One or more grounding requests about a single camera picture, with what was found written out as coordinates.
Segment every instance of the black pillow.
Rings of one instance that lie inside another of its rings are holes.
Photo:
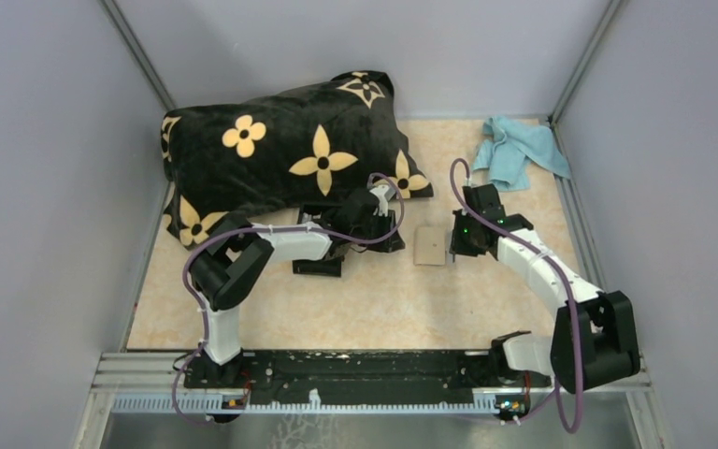
[[[397,129],[394,92],[385,73],[351,72],[239,105],[169,111],[161,148],[175,190],[166,229],[192,248],[228,211],[340,200],[372,172],[395,178],[403,197],[433,196]]]

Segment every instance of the beige surface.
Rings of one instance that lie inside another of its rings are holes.
[[[406,250],[349,253],[341,279],[294,275],[289,263],[269,266],[241,307],[246,348],[483,348],[518,329],[550,333],[552,319],[524,282],[491,256],[460,257],[442,267],[413,264],[414,229],[452,229],[448,170],[471,160],[481,121],[403,122],[410,152],[436,196],[409,200],[400,234]],[[553,175],[530,165],[530,190],[502,194],[507,213],[520,212],[569,267],[577,263]],[[481,174],[476,174],[479,181]],[[295,223],[285,210],[258,223]],[[202,337],[196,303],[180,283],[187,252],[165,230],[155,242],[129,348],[192,348]]]

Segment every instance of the white wall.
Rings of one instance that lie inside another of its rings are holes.
[[[547,114],[609,0],[118,0],[178,106],[376,68],[405,117]]]
[[[163,200],[162,110],[94,0],[0,1],[0,448],[64,448]]]
[[[677,447],[716,448],[718,2],[630,2],[560,129]]]

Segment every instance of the blue cloth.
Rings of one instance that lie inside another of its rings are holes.
[[[552,130],[507,117],[492,117],[483,124],[483,134],[491,136],[479,147],[472,171],[488,169],[488,182],[500,192],[530,188],[524,168],[533,161],[555,175],[570,178],[568,161],[557,150]]]

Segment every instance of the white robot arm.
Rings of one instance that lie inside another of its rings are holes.
[[[503,378],[523,371],[554,376],[575,393],[572,332],[567,290],[548,256],[565,273],[577,302],[582,352],[583,389],[593,388],[639,372],[639,347],[631,302],[621,292],[605,293],[573,272],[540,239],[523,216],[506,215],[493,185],[464,187],[467,205],[484,220],[504,229],[504,236],[481,224],[465,210],[455,210],[451,252],[477,256],[490,253],[524,278],[555,320],[551,336],[515,332],[492,341],[492,359]],[[520,241],[538,250],[537,253]]]
[[[240,303],[248,296],[262,270],[271,263],[294,260],[333,260],[344,256],[351,243],[329,236],[324,229],[352,237],[372,239],[384,235],[395,223],[389,200],[395,194],[386,184],[368,190],[359,189],[346,201],[326,210],[314,221],[297,227],[300,230],[275,232],[273,226],[251,224],[240,216],[228,216],[212,233],[218,235],[241,227],[255,232],[236,236],[212,250],[202,253],[192,264],[191,275],[198,295],[208,304],[209,337],[205,351],[218,366],[231,362],[241,353],[239,337]],[[391,252],[402,249],[397,237],[372,251]],[[241,251],[235,260],[226,255],[228,249]]]

